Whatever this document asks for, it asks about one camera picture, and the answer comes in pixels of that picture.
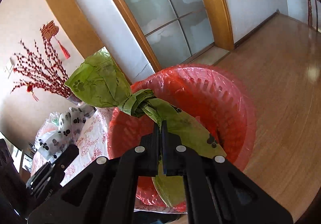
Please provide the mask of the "red lantern ornament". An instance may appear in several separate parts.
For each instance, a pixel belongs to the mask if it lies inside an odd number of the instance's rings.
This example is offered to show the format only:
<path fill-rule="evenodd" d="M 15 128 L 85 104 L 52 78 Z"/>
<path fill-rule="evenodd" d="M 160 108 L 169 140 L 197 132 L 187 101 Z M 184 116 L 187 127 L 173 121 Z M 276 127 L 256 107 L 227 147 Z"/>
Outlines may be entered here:
<path fill-rule="evenodd" d="M 27 84 L 27 92 L 30 93 L 33 97 L 33 99 L 38 102 L 39 99 L 35 96 L 35 93 L 33 92 L 33 85 L 32 84 Z"/>

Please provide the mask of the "hanging fu charm with tassel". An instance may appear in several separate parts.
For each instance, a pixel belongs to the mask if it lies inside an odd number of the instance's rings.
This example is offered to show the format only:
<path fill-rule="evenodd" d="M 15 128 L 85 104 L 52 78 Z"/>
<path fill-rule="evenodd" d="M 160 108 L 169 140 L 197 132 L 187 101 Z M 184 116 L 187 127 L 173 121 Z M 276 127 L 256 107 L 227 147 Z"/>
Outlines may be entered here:
<path fill-rule="evenodd" d="M 42 28 L 40 29 L 41 35 L 48 41 L 51 42 L 51 39 L 54 38 L 56 40 L 56 42 L 58 43 L 58 45 L 61 48 L 61 51 L 65 57 L 65 59 L 69 59 L 70 53 L 68 52 L 68 50 L 61 44 L 61 42 L 57 39 L 56 35 L 59 32 L 59 27 L 56 26 L 56 24 L 54 23 L 53 20 L 51 20 L 49 23 L 47 23 L 46 25 L 43 24 Z"/>

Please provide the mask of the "wooden framed glass door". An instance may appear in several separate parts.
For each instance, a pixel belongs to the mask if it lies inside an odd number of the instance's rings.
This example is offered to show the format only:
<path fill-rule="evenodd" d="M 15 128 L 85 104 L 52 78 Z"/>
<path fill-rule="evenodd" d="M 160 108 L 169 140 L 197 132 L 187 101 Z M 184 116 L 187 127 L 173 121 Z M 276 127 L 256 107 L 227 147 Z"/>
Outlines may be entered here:
<path fill-rule="evenodd" d="M 113 2 L 155 71 L 235 47 L 226 0 Z"/>

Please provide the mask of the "white black paw-print bag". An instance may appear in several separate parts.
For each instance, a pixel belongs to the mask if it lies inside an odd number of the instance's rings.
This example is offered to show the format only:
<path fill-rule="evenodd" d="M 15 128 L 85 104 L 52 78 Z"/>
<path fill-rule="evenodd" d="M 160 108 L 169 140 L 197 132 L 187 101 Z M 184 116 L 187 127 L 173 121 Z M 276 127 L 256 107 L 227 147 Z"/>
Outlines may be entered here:
<path fill-rule="evenodd" d="M 69 145 L 76 143 L 86 121 L 95 112 L 95 107 L 83 104 L 80 107 L 70 107 L 68 111 L 61 113 L 58 129 L 48 131 L 39 137 L 37 151 L 47 161 L 54 162 Z"/>

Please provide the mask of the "red berry branch bouquet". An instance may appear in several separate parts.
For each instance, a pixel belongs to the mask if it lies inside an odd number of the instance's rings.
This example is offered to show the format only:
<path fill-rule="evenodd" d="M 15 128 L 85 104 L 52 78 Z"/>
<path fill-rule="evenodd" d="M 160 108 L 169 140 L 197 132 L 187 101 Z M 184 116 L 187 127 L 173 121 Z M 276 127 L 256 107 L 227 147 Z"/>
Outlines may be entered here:
<path fill-rule="evenodd" d="M 27 84 L 33 85 L 34 89 L 42 89 L 52 94 L 67 98 L 72 95 L 72 91 L 65 85 L 69 79 L 63 63 L 59 58 L 56 49 L 44 37 L 42 37 L 44 52 L 39 50 L 37 42 L 34 42 L 34 51 L 30 50 L 23 41 L 20 46 L 25 53 L 14 53 L 17 65 L 14 72 L 22 76 L 14 83 L 12 90 L 25 87 Z"/>

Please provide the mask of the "light green paw-print bag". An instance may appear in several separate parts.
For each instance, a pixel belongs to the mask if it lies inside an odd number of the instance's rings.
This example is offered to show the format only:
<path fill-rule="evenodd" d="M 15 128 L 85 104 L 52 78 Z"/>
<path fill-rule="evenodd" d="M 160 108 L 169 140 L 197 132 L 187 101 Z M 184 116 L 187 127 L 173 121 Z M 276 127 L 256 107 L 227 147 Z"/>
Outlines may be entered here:
<path fill-rule="evenodd" d="M 199 155 L 226 156 L 223 148 L 194 117 L 169 102 L 157 98 L 147 87 L 132 91 L 124 74 L 106 49 L 86 58 L 65 83 L 82 101 L 96 108 L 114 108 L 109 123 L 109 158 L 123 155 L 137 146 L 142 136 L 166 121 L 169 133 Z"/>

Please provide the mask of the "clear glass vase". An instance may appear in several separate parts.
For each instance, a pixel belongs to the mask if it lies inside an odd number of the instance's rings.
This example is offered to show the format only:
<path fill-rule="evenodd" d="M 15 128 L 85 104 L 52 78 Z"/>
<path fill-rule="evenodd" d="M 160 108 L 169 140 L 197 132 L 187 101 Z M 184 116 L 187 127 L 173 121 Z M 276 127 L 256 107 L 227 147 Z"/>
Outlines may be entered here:
<path fill-rule="evenodd" d="M 83 104 L 83 101 L 80 100 L 76 95 L 72 94 L 66 98 L 69 102 L 74 104 L 76 107 L 79 107 Z"/>

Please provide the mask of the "wooden stair railing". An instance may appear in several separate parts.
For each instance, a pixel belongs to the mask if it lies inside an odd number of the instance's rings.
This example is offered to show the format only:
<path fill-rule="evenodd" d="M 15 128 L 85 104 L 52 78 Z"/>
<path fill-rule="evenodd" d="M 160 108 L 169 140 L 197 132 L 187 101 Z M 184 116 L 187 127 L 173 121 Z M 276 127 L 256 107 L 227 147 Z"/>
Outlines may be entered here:
<path fill-rule="evenodd" d="M 318 3 L 320 3 L 319 0 L 307 0 L 307 24 L 309 27 L 314 29 L 317 32 L 320 32 L 319 30 L 319 18 L 318 18 Z M 316 21 L 315 25 L 313 25 L 313 14 L 315 13 Z"/>

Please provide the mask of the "white wall socket switch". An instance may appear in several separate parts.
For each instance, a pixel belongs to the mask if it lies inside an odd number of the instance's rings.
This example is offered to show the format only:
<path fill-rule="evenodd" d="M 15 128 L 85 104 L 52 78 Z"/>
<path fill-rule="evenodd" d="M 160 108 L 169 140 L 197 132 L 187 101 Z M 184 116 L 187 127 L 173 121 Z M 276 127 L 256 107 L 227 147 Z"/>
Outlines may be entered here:
<path fill-rule="evenodd" d="M 9 79 L 11 74 L 14 72 L 17 59 L 15 55 L 11 55 L 5 60 L 4 63 L 4 77 Z"/>

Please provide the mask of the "floral pink white tablecloth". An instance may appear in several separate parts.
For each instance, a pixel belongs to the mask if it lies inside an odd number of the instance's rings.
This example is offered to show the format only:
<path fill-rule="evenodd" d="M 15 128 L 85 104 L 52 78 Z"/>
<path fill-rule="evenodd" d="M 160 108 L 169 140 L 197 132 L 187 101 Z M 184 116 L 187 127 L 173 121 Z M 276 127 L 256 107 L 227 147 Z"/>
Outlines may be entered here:
<path fill-rule="evenodd" d="M 97 157 L 108 157 L 107 136 L 113 109 L 114 108 L 97 108 L 95 114 L 86 121 L 79 139 L 76 142 L 79 148 L 79 155 L 65 170 L 65 176 L 61 182 L 62 186 L 72 180 L 85 168 L 85 166 L 88 166 Z M 60 113 L 58 112 L 50 113 L 50 116 L 38 130 L 34 142 L 36 149 L 40 148 L 40 141 L 45 140 L 43 138 L 45 133 L 58 129 L 59 115 Z M 46 162 L 47 160 L 37 151 L 33 157 L 31 176 L 33 176 Z M 181 213 L 176 211 L 174 208 L 169 208 L 166 206 L 146 205 L 136 198 L 134 211 L 136 212 L 139 210 L 165 214 L 186 214 L 186 212 Z"/>

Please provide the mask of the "red lined trash basket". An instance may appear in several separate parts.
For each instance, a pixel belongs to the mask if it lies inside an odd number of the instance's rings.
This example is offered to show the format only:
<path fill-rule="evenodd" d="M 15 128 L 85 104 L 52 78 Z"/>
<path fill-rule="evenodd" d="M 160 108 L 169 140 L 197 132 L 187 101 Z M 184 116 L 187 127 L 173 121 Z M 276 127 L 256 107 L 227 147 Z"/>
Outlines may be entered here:
<path fill-rule="evenodd" d="M 242 83 L 231 73 L 208 65 L 177 65 L 136 82 L 131 89 L 133 93 L 152 89 L 156 97 L 195 117 L 221 145 L 226 159 L 241 171 L 245 169 L 256 136 L 255 109 Z M 142 136 L 152 133 L 153 124 L 147 115 L 135 118 L 116 108 L 107 137 L 109 159 L 138 146 Z M 178 187 L 181 189 L 174 190 L 172 186 L 166 190 L 167 194 L 159 196 L 160 190 L 154 184 L 163 183 L 151 177 L 139 177 L 135 209 L 185 213 L 182 177 L 165 179 L 181 184 Z"/>

